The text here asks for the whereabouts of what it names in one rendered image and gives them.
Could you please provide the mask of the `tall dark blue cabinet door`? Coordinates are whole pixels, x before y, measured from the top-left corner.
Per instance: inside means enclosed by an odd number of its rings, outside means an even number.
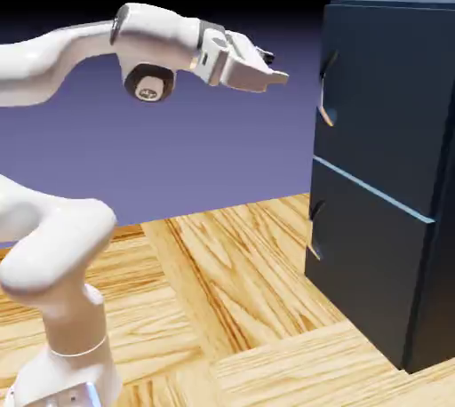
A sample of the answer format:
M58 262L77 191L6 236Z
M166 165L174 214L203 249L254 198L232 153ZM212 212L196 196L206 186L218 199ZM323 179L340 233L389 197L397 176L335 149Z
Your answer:
M434 219L455 160L455 0L335 0L315 153Z

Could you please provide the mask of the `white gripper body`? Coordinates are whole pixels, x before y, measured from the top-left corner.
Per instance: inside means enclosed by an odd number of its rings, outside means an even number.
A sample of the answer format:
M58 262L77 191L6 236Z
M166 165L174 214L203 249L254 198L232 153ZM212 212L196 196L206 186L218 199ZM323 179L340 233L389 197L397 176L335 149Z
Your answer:
M227 31L229 49L220 82L232 89L247 92L264 92L265 74L272 69L259 56L251 39L243 34Z

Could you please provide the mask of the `short dark blue cabinet door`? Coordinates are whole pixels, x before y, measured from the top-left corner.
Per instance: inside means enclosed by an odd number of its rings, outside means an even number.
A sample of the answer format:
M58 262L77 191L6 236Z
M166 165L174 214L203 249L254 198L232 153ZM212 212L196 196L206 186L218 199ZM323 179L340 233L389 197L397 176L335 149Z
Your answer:
M306 275L397 368L403 367L420 262L433 219L322 158L313 161Z

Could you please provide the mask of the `dark blue cabinet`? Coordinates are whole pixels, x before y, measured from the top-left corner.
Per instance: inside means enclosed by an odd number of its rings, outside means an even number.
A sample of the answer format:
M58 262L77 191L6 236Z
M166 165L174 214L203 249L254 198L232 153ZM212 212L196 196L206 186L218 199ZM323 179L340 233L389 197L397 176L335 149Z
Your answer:
M455 0L323 14L307 278L398 369L455 357Z

